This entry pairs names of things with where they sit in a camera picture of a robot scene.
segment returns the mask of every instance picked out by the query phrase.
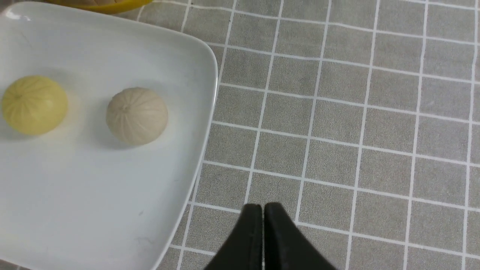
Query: gray tile pattern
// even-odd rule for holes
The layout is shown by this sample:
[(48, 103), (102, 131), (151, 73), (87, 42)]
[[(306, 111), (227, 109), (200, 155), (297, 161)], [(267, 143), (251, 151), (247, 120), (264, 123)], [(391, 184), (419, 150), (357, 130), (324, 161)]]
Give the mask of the gray tile pattern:
[(307, 135), (313, 101), (268, 94), (262, 128), (292, 134)]
[(162, 262), (158, 266), (157, 270), (174, 270), (177, 268), (180, 257), (180, 250), (169, 248), (167, 253), (163, 257)]
[(465, 161), (467, 144), (467, 123), (420, 116), (417, 153)]
[(312, 136), (357, 143), (360, 140), (362, 114), (362, 107), (318, 100)]
[(405, 239), (408, 201), (358, 192), (353, 231), (393, 240)]
[(462, 205), (465, 202), (466, 171), (464, 165), (417, 158), (413, 196)]
[(254, 173), (248, 203), (265, 205), (269, 202), (279, 202), (287, 214), (294, 219), (299, 191), (300, 181), (298, 180)]
[(410, 242), (462, 251), (463, 210), (412, 202)]
[(299, 221), (348, 230), (352, 198), (352, 190), (305, 182)]
[(305, 177), (344, 185), (355, 183), (358, 149), (312, 140)]
[(194, 207), (186, 245), (210, 252), (218, 251), (237, 218), (237, 213)]
[(364, 145), (412, 152), (414, 134), (414, 115), (367, 109)]
[(320, 57), (324, 28), (319, 24), (281, 21), (275, 52)]
[(229, 12), (191, 7), (188, 14), (184, 33), (208, 42), (225, 43)]
[(403, 250), (401, 245), (353, 237), (350, 264), (352, 269), (403, 269)]
[(260, 134), (255, 168), (301, 176), (307, 140), (272, 133)]
[(180, 270), (200, 270), (207, 266), (213, 256), (201, 253), (184, 251)]
[(364, 149), (360, 162), (359, 187), (408, 196), (411, 163), (412, 158), (409, 156)]
[(299, 229), (330, 263), (339, 269), (345, 268), (348, 235), (303, 226), (299, 226)]
[(258, 127), (264, 94), (259, 91), (220, 86), (216, 97), (215, 121)]
[[(218, 21), (212, 20), (212, 23), (217, 24)], [(274, 19), (235, 14), (228, 43), (233, 46), (271, 51), (275, 38), (275, 28), (276, 20)]]
[(465, 270), (480, 269), (480, 259), (467, 258), (465, 262)]
[(418, 84), (417, 76), (374, 70), (370, 82), (368, 104), (415, 111)]
[(274, 57), (269, 90), (313, 96), (319, 62), (289, 57)]
[[(407, 270), (462, 270), (464, 233), (464, 270), (480, 269), (480, 85), (475, 86), (470, 112), (474, 32), (479, 29), (475, 0), (429, 0), (423, 70), (422, 1), (365, 0), (359, 5), (351, 0), (193, 0), (192, 4), (187, 8), (187, 0), (158, 0), (118, 15), (183, 29), (209, 42), (223, 72), (220, 83), (228, 84), (219, 89), (207, 163), (196, 190), (195, 202), (205, 207), (193, 207), (186, 235), (189, 250), (183, 251), (181, 270), (198, 270), (208, 263), (228, 236), (247, 193), (250, 202), (282, 202), (293, 219), (298, 216), (305, 236), (339, 269), (347, 265), (349, 270), (404, 269), (406, 255)], [(285, 19), (277, 34), (279, 14)], [(225, 49), (227, 39), (236, 47)], [(323, 42), (324, 61), (319, 62)], [(475, 80), (480, 82), (480, 61), (476, 69)], [(417, 105), (422, 114), (418, 123)], [(472, 166), (467, 166), (470, 114)], [(260, 121), (267, 131), (256, 130)], [(309, 130), (313, 138), (308, 137)], [(309, 153), (304, 160), (307, 138)], [(467, 171), (470, 208), (464, 232)], [(355, 235), (349, 238), (356, 180)], [(177, 269), (188, 215), (189, 210), (174, 236), (176, 246), (168, 250), (159, 269)], [(415, 245), (406, 254), (405, 238)], [(0, 269), (16, 266), (1, 262)]]
[(462, 257), (436, 251), (408, 248), (407, 270), (461, 269)]
[(365, 101), (368, 68), (324, 62), (318, 96), (356, 103)]
[(372, 33), (337, 25), (328, 28), (325, 58), (368, 64), (372, 48)]
[(204, 164), (195, 201), (241, 209), (245, 200), (248, 175), (248, 171)]
[(421, 87), (421, 112), (468, 119), (470, 84), (424, 78)]

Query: white plate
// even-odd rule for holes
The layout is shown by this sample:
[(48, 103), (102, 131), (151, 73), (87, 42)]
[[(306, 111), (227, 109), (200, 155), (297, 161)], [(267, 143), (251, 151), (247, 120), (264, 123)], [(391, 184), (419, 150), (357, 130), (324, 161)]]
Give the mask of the white plate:
[[(202, 41), (43, 3), (0, 15), (0, 95), (16, 79), (58, 81), (69, 114), (21, 136), (0, 120), (0, 259), (34, 270), (151, 270), (173, 238), (203, 155), (217, 65)], [(105, 123), (111, 97), (157, 91), (161, 137), (129, 148)]]

